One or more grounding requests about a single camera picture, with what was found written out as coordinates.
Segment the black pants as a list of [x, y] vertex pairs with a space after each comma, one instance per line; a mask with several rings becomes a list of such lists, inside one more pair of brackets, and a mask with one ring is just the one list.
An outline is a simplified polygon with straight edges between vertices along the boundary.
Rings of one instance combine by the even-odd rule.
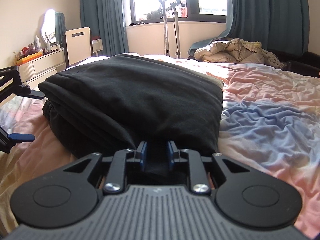
[[52, 132], [77, 158], [108, 157], [142, 141], [217, 151], [223, 83], [201, 72], [120, 54], [68, 68], [39, 89]]

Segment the white dresser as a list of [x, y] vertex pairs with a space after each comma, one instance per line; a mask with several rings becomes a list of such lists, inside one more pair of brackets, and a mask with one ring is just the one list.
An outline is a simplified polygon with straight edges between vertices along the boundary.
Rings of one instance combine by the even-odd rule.
[[38, 57], [18, 66], [22, 82], [30, 81], [49, 70], [62, 71], [66, 68], [63, 49]]

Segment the orange box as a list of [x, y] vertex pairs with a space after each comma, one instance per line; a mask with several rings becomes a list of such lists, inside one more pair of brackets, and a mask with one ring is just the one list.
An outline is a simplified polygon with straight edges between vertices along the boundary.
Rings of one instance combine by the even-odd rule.
[[39, 52], [37, 52], [35, 54], [31, 54], [31, 55], [28, 55], [26, 57], [23, 57], [23, 58], [19, 59], [17, 61], [17, 65], [20, 66], [22, 64], [25, 64], [25, 63], [27, 63], [29, 61], [32, 61], [32, 60], [37, 59], [37, 58], [42, 57], [42, 56], [43, 56], [43, 53], [41, 51], [39, 51]]

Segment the white spray bottle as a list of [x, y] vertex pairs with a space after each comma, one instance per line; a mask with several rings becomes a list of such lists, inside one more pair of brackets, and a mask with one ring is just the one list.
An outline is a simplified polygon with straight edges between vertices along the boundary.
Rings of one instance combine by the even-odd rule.
[[40, 44], [39, 37], [37, 35], [34, 37], [34, 50], [36, 52], [41, 51], [41, 44]]

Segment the wavy mirror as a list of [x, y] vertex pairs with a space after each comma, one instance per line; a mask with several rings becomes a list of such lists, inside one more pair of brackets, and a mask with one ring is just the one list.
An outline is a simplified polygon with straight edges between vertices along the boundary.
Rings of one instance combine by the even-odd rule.
[[63, 35], [66, 32], [65, 16], [54, 9], [48, 9], [44, 14], [41, 36], [45, 43], [50, 45], [63, 44]]

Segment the white chair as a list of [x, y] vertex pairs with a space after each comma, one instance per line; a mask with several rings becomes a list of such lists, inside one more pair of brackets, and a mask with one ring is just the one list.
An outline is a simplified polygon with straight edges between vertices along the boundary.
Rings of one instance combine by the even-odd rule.
[[98, 52], [103, 50], [103, 43], [100, 38], [93, 40], [91, 29], [83, 27], [65, 32], [63, 50], [66, 68], [69, 68], [94, 55], [98, 56]]

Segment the left teal curtain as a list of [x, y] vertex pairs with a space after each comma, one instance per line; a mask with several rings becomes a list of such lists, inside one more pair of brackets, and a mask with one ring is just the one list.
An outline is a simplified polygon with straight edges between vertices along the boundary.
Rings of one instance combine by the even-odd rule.
[[103, 55], [114, 56], [129, 51], [123, 0], [80, 0], [82, 27], [103, 43]]

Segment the teal curtain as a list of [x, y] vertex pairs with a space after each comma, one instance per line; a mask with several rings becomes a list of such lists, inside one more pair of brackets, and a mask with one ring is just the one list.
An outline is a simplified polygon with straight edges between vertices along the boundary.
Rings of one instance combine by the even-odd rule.
[[114, 56], [129, 51], [123, 0], [80, 0], [82, 27], [103, 43], [103, 55]]
[[226, 16], [200, 14], [200, 0], [187, 0], [191, 20], [226, 22], [219, 36], [259, 41], [264, 49], [303, 55], [309, 45], [308, 0], [227, 0]]

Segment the beige puffer jacket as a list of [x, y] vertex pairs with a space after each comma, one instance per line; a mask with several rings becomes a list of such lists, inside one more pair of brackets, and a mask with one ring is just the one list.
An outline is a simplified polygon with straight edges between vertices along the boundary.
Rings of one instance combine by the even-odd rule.
[[248, 42], [240, 38], [230, 41], [213, 41], [195, 51], [197, 61], [210, 63], [265, 63], [260, 42]]

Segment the cream knitted blanket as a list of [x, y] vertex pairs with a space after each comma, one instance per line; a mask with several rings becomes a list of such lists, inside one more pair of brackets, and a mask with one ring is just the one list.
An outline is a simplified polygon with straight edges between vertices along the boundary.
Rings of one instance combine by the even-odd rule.
[[258, 42], [258, 41], [249, 42], [249, 41], [244, 41], [243, 39], [241, 39], [240, 42], [241, 42], [242, 46], [244, 48], [246, 48], [247, 50], [250, 50], [251, 52], [262, 54], [265, 58], [266, 65], [272, 66], [277, 69], [284, 69], [286, 67], [286, 64], [280, 62], [274, 53], [267, 51], [267, 50], [264, 50], [262, 48], [261, 42]]

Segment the black sofa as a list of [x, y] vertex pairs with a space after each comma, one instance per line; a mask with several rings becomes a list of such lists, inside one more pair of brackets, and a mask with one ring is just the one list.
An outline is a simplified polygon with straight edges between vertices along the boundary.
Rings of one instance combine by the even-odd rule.
[[305, 52], [302, 56], [297, 56], [283, 51], [270, 49], [278, 60], [284, 64], [282, 70], [296, 74], [319, 77], [320, 57], [312, 52]]

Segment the right teal curtain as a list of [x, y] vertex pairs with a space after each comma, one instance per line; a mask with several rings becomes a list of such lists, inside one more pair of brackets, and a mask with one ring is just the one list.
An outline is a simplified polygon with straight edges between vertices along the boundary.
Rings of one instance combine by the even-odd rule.
[[219, 36], [259, 41], [264, 49], [303, 55], [309, 45], [308, 0], [227, 0], [226, 16], [200, 14], [200, 0], [187, 0], [191, 20], [226, 22]]

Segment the window frame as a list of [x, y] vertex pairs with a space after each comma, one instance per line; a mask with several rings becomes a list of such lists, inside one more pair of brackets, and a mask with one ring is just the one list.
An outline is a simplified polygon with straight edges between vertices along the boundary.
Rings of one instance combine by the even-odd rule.
[[129, 0], [131, 24], [181, 22], [225, 23], [227, 0]]

